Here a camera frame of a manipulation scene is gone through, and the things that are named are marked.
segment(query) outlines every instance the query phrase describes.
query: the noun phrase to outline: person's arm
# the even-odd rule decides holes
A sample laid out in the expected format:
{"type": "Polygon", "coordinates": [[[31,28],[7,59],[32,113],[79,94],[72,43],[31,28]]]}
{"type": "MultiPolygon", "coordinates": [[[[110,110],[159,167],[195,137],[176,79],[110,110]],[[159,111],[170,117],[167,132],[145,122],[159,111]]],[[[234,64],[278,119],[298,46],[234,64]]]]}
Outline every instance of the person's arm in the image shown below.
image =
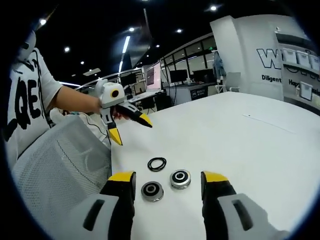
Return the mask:
{"type": "Polygon", "coordinates": [[[44,58],[36,48],[41,70],[42,99],[45,109],[52,107],[84,113],[99,113],[100,101],[97,97],[86,95],[72,88],[63,86],[51,75],[44,58]]]}
{"type": "Polygon", "coordinates": [[[58,109],[98,114],[100,112],[100,100],[97,97],[78,92],[67,86],[62,86],[52,99],[51,106],[58,109]]]}

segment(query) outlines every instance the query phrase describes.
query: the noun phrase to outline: white table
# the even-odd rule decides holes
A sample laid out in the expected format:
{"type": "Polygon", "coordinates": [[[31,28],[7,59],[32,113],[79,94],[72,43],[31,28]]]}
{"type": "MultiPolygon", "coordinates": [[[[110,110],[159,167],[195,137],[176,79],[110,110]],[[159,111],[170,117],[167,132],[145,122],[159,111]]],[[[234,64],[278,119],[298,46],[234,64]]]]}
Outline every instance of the white table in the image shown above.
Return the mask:
{"type": "Polygon", "coordinates": [[[226,92],[149,115],[153,128],[118,126],[123,146],[112,144],[113,173],[136,171],[133,240],[204,240],[203,170],[230,180],[268,213],[279,230],[292,231],[313,203],[320,183],[320,117],[290,103],[226,92]],[[151,158],[166,167],[151,172],[151,158]],[[171,189],[177,169],[191,173],[184,190],[171,189]],[[164,197],[146,202],[141,187],[162,184],[164,197]]]}
{"type": "Polygon", "coordinates": [[[143,92],[143,93],[141,93],[139,95],[136,95],[133,98],[129,99],[128,102],[131,103],[131,104],[134,104],[134,103],[142,101],[144,99],[155,97],[157,94],[163,93],[163,92],[164,92],[163,90],[160,90],[160,91],[146,91],[146,92],[143,92]]]}

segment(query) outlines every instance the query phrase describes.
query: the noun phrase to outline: computer monitor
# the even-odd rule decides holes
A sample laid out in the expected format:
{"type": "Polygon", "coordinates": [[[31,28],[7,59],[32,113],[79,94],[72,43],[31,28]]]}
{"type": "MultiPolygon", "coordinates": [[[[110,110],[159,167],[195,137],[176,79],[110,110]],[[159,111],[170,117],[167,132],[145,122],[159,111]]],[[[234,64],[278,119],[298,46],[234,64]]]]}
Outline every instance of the computer monitor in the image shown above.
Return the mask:
{"type": "Polygon", "coordinates": [[[156,92],[161,90],[161,65],[157,62],[146,70],[146,91],[156,92]]]}
{"type": "Polygon", "coordinates": [[[213,69],[193,71],[193,80],[197,83],[204,82],[206,84],[217,82],[213,69]]]}
{"type": "Polygon", "coordinates": [[[137,82],[137,77],[135,73],[131,73],[127,76],[121,76],[120,80],[122,86],[127,86],[130,84],[135,84],[137,82]]]}
{"type": "Polygon", "coordinates": [[[170,78],[172,83],[186,81],[188,77],[187,70],[170,71],[170,78]]]}

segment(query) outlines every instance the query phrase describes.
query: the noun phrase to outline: person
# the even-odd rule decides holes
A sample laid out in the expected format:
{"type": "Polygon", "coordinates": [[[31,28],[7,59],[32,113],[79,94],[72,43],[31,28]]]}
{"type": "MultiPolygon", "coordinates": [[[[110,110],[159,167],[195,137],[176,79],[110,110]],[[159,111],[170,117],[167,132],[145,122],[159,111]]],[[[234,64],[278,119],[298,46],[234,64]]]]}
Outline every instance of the person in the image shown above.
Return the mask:
{"type": "MultiPolygon", "coordinates": [[[[97,97],[78,92],[56,81],[43,56],[35,48],[36,34],[31,32],[21,46],[9,75],[10,94],[7,121],[2,130],[8,166],[39,136],[50,128],[47,111],[59,108],[75,112],[100,112],[97,97]]],[[[122,116],[114,112],[115,118],[122,116]]]]}

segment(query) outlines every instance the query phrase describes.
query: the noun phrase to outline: metal bearing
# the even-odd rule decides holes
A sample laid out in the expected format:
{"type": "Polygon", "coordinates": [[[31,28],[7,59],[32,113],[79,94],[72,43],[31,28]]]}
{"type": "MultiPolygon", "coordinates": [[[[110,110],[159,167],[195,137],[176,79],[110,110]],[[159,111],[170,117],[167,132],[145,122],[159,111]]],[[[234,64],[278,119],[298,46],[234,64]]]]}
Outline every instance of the metal bearing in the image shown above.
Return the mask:
{"type": "Polygon", "coordinates": [[[170,183],[176,189],[185,189],[191,183],[190,172],[184,169],[175,170],[170,175],[170,183]]]}
{"type": "Polygon", "coordinates": [[[149,181],[141,188],[142,197],[149,202],[157,202],[164,196],[164,190],[160,183],[149,181]]]}

